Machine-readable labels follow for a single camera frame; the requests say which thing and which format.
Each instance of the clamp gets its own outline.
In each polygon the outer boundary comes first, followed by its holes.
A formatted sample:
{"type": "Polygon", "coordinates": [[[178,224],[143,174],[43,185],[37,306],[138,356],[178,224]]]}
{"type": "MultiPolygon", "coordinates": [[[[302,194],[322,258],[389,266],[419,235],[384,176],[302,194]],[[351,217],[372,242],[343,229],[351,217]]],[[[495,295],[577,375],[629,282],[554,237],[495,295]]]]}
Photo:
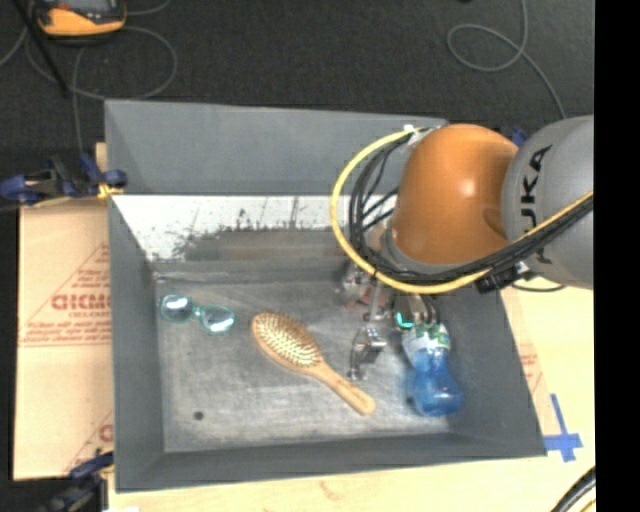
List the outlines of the clamp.
{"type": "Polygon", "coordinates": [[[33,206],[64,197],[100,197],[112,191],[122,191],[127,183],[124,171],[102,172],[86,153],[80,155],[79,170],[70,170],[55,155],[49,157],[41,171],[18,174],[0,182],[0,196],[19,205],[33,206]]]}
{"type": "Polygon", "coordinates": [[[107,481],[102,471],[114,464],[113,452],[98,453],[94,458],[71,470],[69,487],[53,496],[38,512],[77,512],[94,497],[98,497],[101,510],[107,502],[107,481]]]}
{"type": "MultiPolygon", "coordinates": [[[[386,318],[385,312],[380,313],[377,307],[380,291],[379,283],[376,283],[372,290],[369,312],[365,314],[366,323],[358,329],[351,342],[347,376],[352,380],[366,378],[363,365],[375,363],[388,344],[380,336],[373,323],[373,321],[386,318]]],[[[437,310],[429,297],[416,294],[396,293],[393,297],[392,312],[394,325],[401,331],[411,329],[416,325],[431,327],[438,319],[437,310]]]]}

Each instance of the clear blue glass object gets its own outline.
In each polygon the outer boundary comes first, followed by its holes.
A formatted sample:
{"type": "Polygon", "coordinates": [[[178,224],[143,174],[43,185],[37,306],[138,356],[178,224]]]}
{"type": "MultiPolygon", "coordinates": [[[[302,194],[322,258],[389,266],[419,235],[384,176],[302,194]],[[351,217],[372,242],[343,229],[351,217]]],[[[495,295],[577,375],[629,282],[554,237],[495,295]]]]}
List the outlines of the clear blue glass object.
{"type": "Polygon", "coordinates": [[[174,323],[188,322],[198,318],[200,325],[209,334],[223,334],[231,330],[236,317],[233,310],[219,304],[198,306],[190,297],[177,294],[165,295],[158,304],[160,316],[174,323]]]}

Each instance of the hairbrush handle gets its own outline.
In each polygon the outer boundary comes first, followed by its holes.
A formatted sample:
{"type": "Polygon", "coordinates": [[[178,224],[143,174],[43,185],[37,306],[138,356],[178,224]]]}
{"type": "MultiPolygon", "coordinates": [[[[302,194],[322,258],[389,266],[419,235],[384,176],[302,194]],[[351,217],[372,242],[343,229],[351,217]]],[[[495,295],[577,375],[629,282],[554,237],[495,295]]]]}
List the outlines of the hairbrush handle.
{"type": "Polygon", "coordinates": [[[333,389],[360,414],[369,415],[376,410],[376,402],[373,398],[354,386],[328,364],[323,362],[315,366],[313,370],[313,374],[318,380],[333,389]]]}

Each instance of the yellow cable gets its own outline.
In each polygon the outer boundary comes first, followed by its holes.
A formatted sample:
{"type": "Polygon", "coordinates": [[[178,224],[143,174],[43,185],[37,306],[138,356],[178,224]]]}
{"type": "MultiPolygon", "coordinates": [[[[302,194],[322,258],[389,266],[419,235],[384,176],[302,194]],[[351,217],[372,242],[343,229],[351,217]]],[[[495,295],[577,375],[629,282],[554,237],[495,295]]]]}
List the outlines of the yellow cable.
{"type": "MultiPolygon", "coordinates": [[[[360,164],[360,162],[362,162],[370,154],[372,154],[373,152],[377,151],[378,149],[381,149],[382,147],[386,146],[387,144],[391,144],[392,142],[395,142],[395,141],[401,139],[402,137],[405,137],[406,135],[409,135],[410,133],[415,133],[415,132],[416,132],[416,130],[414,130],[414,129],[404,130],[404,131],[401,131],[401,132],[392,133],[390,135],[387,135],[386,137],[382,137],[381,139],[378,139],[377,141],[373,142],[372,144],[369,144],[366,148],[362,149],[360,152],[358,152],[358,154],[356,154],[356,156],[354,156],[347,163],[346,167],[338,175],[338,179],[336,180],[336,183],[335,183],[335,185],[333,187],[333,192],[331,194],[331,202],[330,202],[330,205],[329,205],[329,215],[331,217],[331,229],[333,230],[333,233],[334,233],[336,239],[338,240],[338,243],[340,244],[340,247],[342,247],[342,249],[347,254],[347,256],[349,256],[349,258],[356,265],[358,265],[358,267],[360,267],[362,270],[364,270],[367,274],[375,276],[375,278],[378,279],[380,282],[390,286],[391,288],[394,288],[396,290],[400,290],[400,291],[403,291],[403,292],[407,292],[407,293],[418,293],[418,294],[445,293],[445,292],[448,292],[448,291],[451,291],[451,290],[455,290],[455,289],[460,288],[462,286],[465,286],[465,285],[473,283],[475,280],[477,280],[480,277],[482,277],[483,275],[487,274],[491,269],[487,268],[485,270],[481,270],[481,271],[476,272],[474,274],[469,274],[469,275],[462,276],[462,277],[459,277],[457,279],[454,279],[452,281],[447,281],[445,283],[435,284],[435,285],[414,285],[414,284],[409,284],[409,283],[403,283],[402,281],[397,281],[397,280],[387,276],[386,274],[383,274],[382,272],[378,272],[378,270],[373,265],[371,265],[369,262],[364,260],[357,253],[357,251],[351,246],[351,244],[349,243],[347,238],[342,233],[342,228],[340,227],[340,223],[339,223],[339,220],[338,220],[338,203],[340,201],[340,194],[342,192],[344,184],[347,181],[347,178],[351,175],[351,173],[355,170],[355,168],[360,164]]],[[[568,211],[572,210],[573,208],[577,207],[578,205],[580,205],[581,203],[583,203],[584,201],[589,199],[591,196],[593,196],[593,191],[588,192],[587,194],[582,196],[580,199],[578,199],[577,201],[575,201],[571,205],[569,205],[566,208],[564,208],[563,210],[559,211],[558,213],[556,213],[555,215],[553,215],[549,219],[545,220],[544,222],[538,224],[538,226],[536,226],[534,229],[532,229],[531,231],[525,233],[520,238],[518,238],[517,241],[520,241],[520,240],[522,240],[522,239],[524,239],[526,237],[532,236],[533,234],[537,233],[538,231],[544,229],[551,222],[553,222],[554,220],[556,220],[560,216],[564,215],[566,212],[568,212],[568,211]]]]}
{"type": "Polygon", "coordinates": [[[584,508],[580,512],[588,512],[591,509],[595,510],[596,507],[596,499],[593,498],[589,503],[587,503],[584,508]]]}

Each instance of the wooden hairbrush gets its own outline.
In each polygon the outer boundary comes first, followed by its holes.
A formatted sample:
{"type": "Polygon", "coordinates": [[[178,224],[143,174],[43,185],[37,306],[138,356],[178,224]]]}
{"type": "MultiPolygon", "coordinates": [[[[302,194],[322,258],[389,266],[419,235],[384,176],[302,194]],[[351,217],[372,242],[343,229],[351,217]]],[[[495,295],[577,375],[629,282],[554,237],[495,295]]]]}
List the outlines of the wooden hairbrush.
{"type": "Polygon", "coordinates": [[[324,382],[360,414],[375,411],[373,398],[326,363],[316,340],[300,322],[281,313],[259,313],[251,321],[251,332],[258,346],[282,366],[324,382]]]}

